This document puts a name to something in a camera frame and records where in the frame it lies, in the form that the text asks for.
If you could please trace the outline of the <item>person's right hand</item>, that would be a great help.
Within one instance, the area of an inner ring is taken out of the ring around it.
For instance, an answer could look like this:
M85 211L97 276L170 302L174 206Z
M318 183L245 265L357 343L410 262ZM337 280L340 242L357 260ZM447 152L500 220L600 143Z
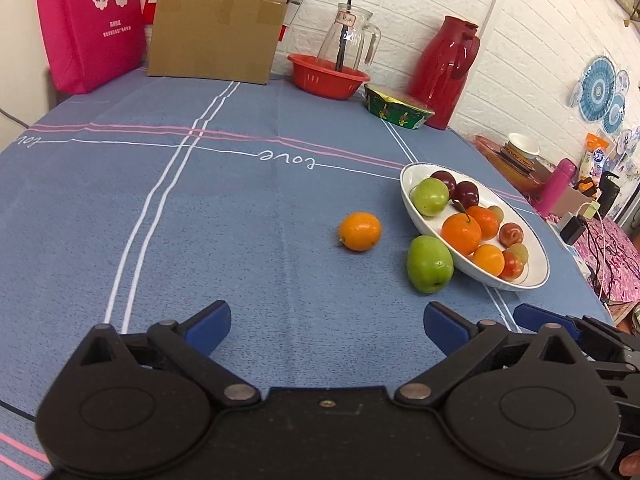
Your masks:
M625 477L638 477L640 474L640 451L633 452L621 460L618 472Z

